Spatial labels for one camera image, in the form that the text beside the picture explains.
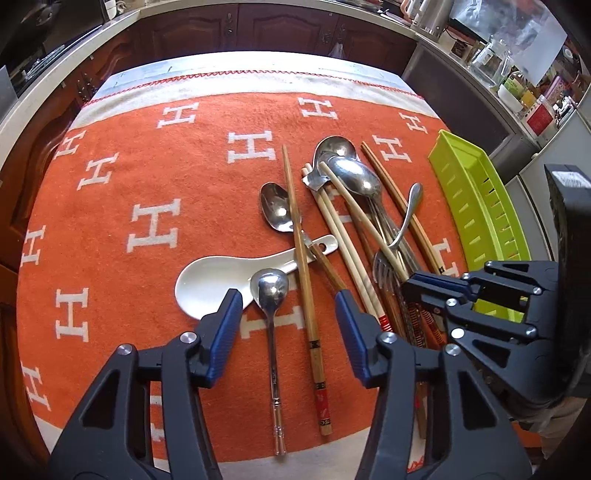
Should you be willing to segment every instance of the glass pitcher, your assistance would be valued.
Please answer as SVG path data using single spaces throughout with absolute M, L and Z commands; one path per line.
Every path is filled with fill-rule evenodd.
M 512 66 L 511 51 L 505 41 L 491 36 L 488 45 L 472 60 L 470 71 L 487 88 L 498 88 Z

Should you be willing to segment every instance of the white label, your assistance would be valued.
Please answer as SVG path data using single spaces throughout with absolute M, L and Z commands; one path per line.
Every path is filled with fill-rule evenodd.
M 554 171 L 552 176 L 558 180 L 563 187 L 570 189 L 591 189 L 591 182 L 578 171 Z

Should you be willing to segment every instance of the green plastic basket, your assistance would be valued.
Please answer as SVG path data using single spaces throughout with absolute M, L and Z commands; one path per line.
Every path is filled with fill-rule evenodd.
M 469 270 L 487 260 L 530 260 L 511 199 L 483 149 L 445 130 L 429 155 L 452 211 Z M 520 322 L 522 314 L 485 301 L 476 310 Z

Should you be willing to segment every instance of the orange tablecloth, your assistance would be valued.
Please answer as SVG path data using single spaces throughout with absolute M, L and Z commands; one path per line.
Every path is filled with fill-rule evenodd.
M 260 82 L 264 93 L 226 88 L 240 90 L 246 80 Z M 270 84 L 277 91 L 269 91 Z M 464 271 L 459 238 L 427 160 L 442 128 L 411 93 L 281 72 L 178 77 L 85 106 L 41 186 L 19 276 L 20 355 L 46 441 L 55 442 L 117 345 L 158 346 L 195 326 L 173 292 L 185 265 L 207 255 L 261 257 L 293 246 L 291 236 L 265 223 L 258 204 L 263 183 L 284 184 L 281 144 L 287 145 L 299 178 L 322 138 L 343 135 L 356 146 L 366 141 L 404 192 L 422 182 L 418 216 L 449 273 Z M 297 190 L 309 235 L 329 233 L 312 195 L 301 182 Z M 347 215 L 342 200 L 335 202 Z M 390 200 L 385 203 L 400 224 Z M 352 224 L 347 229 L 357 241 Z M 340 254 L 330 259 L 354 290 Z M 287 449 L 312 452 L 317 459 L 311 463 L 348 465 L 349 457 L 358 462 L 361 456 L 376 392 L 353 377 L 330 286 L 317 267 L 311 274 L 334 433 L 323 439 L 317 427 L 294 288 L 278 312 L 288 316 L 287 324 L 276 330 Z M 241 461 L 244 471 L 245 460 L 263 465 L 255 459 L 272 456 L 266 341 L 259 319 L 261 312 L 250 305 L 224 377 L 202 392 L 218 461 Z M 152 395 L 154 454 L 165 459 L 157 385 Z M 354 454 L 348 453 L 351 445 Z M 290 476 L 289 464 L 282 468 L 284 478 Z M 338 468 L 329 476 L 339 476 Z

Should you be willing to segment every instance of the kitchen counter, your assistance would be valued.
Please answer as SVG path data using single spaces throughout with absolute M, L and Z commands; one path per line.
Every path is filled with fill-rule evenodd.
M 43 72 L 43 74 L 41 74 L 41 76 L 19 98 L 18 102 L 2 120 L 0 124 L 0 168 L 4 165 L 10 150 L 23 129 L 49 95 L 60 86 L 67 75 L 70 74 L 85 58 L 92 55 L 92 53 L 100 46 L 104 45 L 111 38 L 114 38 L 114 36 L 121 33 L 124 29 L 130 27 L 142 18 L 159 15 L 165 12 L 205 5 L 241 3 L 267 4 L 269 2 L 262 0 L 232 0 L 232 2 L 226 0 L 165 0 L 127 12 L 126 14 L 107 22 L 92 35 L 89 35 L 79 43 L 75 44 L 72 48 L 68 49 L 45 72 Z M 411 30 L 405 25 L 403 20 L 396 21 L 385 15 L 374 14 L 362 10 L 361 8 L 344 5 L 330 0 L 273 0 L 272 3 L 314 8 L 335 14 L 346 15 L 348 17 L 357 18 L 387 28 L 415 40 L 420 46 L 423 46 L 435 54 L 440 61 L 447 63 L 454 68 L 456 74 L 461 76 L 465 82 L 471 85 L 471 88 L 477 91 L 478 95 L 484 97 L 488 104 L 490 104 L 490 109 L 493 114 L 506 125 L 508 131 L 520 132 L 526 138 L 529 136 L 521 124 L 517 122 L 517 120 L 512 117 L 507 109 L 500 103 L 494 93 L 480 85 L 462 64 L 441 50 L 438 44 Z

